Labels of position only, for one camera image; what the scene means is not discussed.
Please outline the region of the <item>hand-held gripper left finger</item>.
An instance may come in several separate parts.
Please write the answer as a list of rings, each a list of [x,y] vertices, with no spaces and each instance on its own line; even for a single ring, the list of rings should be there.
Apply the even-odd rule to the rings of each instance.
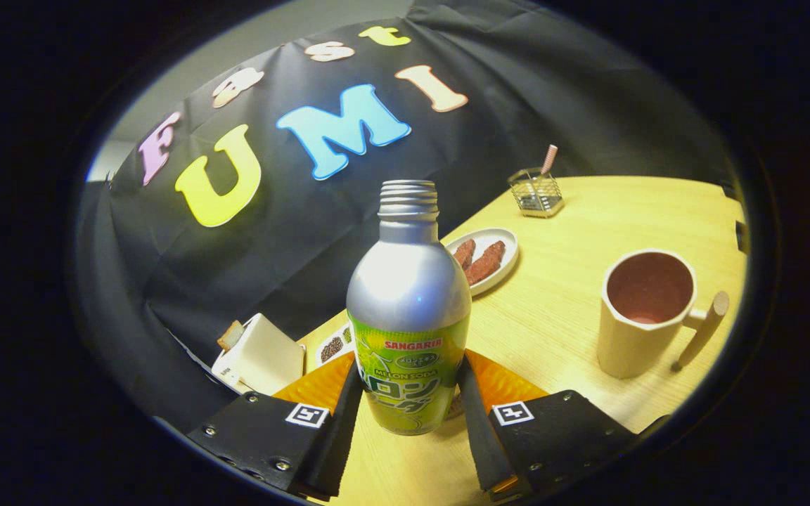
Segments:
[[[274,395],[247,391],[187,433],[251,481],[298,497],[340,494],[362,384],[344,353]]]

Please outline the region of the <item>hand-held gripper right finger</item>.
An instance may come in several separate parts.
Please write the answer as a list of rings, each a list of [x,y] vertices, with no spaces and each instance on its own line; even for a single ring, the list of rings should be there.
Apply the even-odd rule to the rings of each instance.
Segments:
[[[546,393],[473,350],[458,385],[479,486],[493,502],[560,493],[640,439],[578,391]]]

